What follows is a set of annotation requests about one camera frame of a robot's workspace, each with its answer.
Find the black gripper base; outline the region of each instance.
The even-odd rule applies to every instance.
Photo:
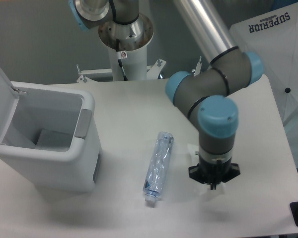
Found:
[[[221,182],[228,182],[240,175],[238,164],[231,164],[229,170],[224,175],[221,173],[205,174],[201,171],[199,164],[189,167],[189,177],[202,184],[211,186],[211,190],[217,189]]]

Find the black cable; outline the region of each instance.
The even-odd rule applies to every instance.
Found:
[[[119,52],[119,42],[120,41],[117,39],[116,40],[116,52]],[[128,78],[127,78],[126,73],[125,73],[125,70],[123,68],[123,63],[122,63],[121,59],[118,59],[118,64],[119,64],[119,67],[121,68],[124,81],[128,81]]]

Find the crushed plastic bottle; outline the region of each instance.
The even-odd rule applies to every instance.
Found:
[[[161,198],[173,141],[171,133],[159,132],[143,188],[143,192],[146,193],[146,202],[155,204],[156,200]]]

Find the silver metal pipe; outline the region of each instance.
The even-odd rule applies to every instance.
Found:
[[[174,0],[174,4],[208,62],[236,46],[211,0]]]

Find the gray wall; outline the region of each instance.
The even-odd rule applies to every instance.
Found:
[[[228,27],[267,12],[272,0],[213,0]],[[148,64],[167,61],[169,77],[190,71],[202,54],[171,0],[140,0],[153,22]],[[11,81],[74,83],[81,70],[109,68],[97,29],[81,32],[68,0],[0,1],[0,66]]]

